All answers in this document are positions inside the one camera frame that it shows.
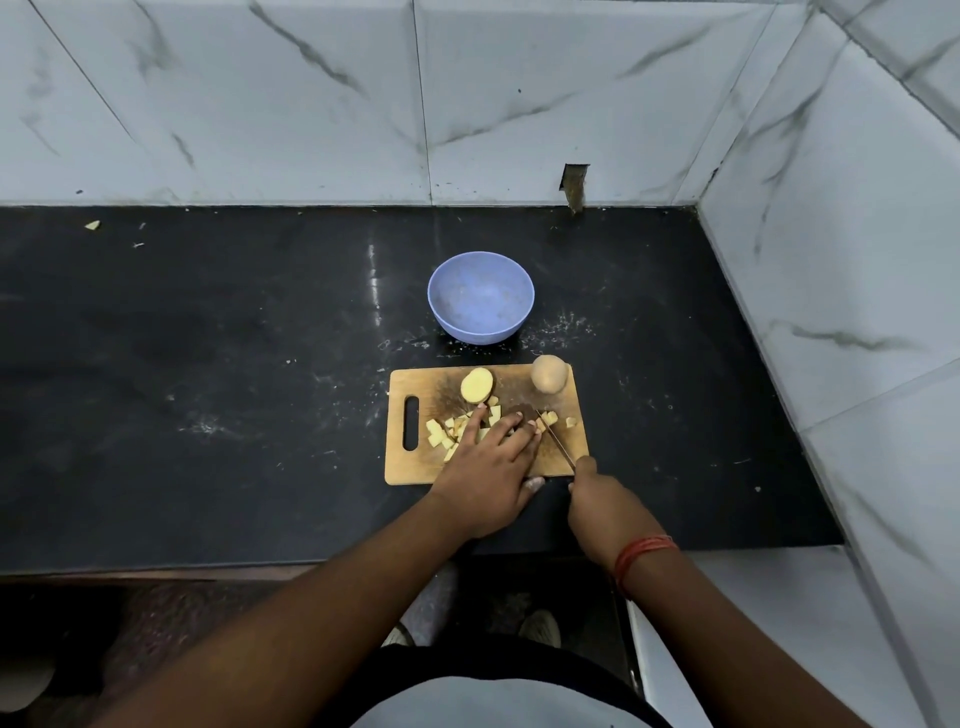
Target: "red thread bracelet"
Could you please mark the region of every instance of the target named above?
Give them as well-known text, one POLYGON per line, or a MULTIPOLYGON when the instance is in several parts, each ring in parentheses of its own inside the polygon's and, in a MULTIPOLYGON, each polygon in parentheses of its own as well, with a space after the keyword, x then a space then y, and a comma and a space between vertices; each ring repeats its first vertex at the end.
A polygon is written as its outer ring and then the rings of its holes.
POLYGON ((616 563, 613 567, 613 579, 616 581, 616 587, 623 591, 623 580, 627 576, 627 571, 636 561, 637 556, 641 556, 649 551, 659 551, 662 548, 679 548, 673 539, 669 536, 647 536, 646 538, 630 541, 620 555, 616 557, 616 563))

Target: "cutting board handle hole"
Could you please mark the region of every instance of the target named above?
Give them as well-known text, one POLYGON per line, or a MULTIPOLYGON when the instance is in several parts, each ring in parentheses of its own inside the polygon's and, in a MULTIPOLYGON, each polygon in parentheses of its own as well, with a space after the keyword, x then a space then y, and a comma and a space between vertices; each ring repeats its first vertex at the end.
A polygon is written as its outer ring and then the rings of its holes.
POLYGON ((403 401, 403 449, 417 449, 420 444, 420 399, 408 397, 403 401))

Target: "bowl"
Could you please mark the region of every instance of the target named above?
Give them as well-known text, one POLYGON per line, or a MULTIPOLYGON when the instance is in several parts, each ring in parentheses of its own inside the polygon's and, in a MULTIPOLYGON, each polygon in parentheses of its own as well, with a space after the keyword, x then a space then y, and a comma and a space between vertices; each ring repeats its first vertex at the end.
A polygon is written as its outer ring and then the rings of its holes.
POLYGON ((534 283, 505 255, 474 251, 441 263, 427 283, 426 298, 450 336, 486 346, 523 325, 534 307, 534 283))

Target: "shoe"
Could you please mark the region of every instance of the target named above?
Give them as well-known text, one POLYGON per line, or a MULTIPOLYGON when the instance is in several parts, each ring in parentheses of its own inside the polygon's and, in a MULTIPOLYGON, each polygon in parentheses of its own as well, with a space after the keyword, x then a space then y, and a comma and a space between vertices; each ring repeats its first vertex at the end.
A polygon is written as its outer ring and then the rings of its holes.
POLYGON ((524 640, 560 648, 560 625, 545 609, 538 609, 525 619, 518 634, 524 640))
POLYGON ((399 644, 401 647, 416 647, 417 643, 414 642, 414 638, 410 636, 410 633, 407 631, 407 628, 402 624, 397 624, 390 634, 387 635, 387 639, 383 641, 381 647, 389 647, 391 644, 399 644))

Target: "knife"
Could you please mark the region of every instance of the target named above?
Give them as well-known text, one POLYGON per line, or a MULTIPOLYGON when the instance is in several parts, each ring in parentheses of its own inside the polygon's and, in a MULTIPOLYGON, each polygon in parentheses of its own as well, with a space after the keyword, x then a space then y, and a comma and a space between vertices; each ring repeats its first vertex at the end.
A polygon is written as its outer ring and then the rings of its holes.
POLYGON ((550 437, 553 438, 553 441, 557 444, 557 447, 560 448, 560 452, 563 454, 567 465, 569 465, 570 469, 574 472, 574 474, 576 474, 577 466, 574 464, 573 458, 570 457, 570 453, 566 451, 564 444, 560 442, 560 438, 557 437, 557 433, 553 431, 553 427, 551 427, 546 423, 546 420, 543 418, 543 414, 536 407, 534 407, 534 412, 537 413, 537 417, 540 418, 540 421, 543 423, 543 426, 546 427, 546 431, 550 433, 550 437))

